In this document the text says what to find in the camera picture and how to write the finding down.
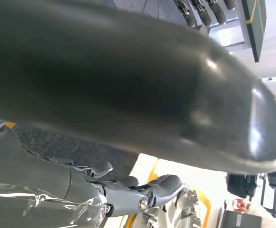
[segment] gray carpet floor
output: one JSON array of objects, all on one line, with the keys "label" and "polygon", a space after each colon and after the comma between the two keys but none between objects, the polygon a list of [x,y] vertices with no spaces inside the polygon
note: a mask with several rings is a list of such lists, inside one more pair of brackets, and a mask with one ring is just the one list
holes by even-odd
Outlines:
[{"label": "gray carpet floor", "polygon": [[21,143],[42,156],[69,158],[76,165],[109,161],[113,170],[106,175],[105,180],[121,180],[129,176],[138,158],[137,154],[23,124],[17,124],[13,130]]}]

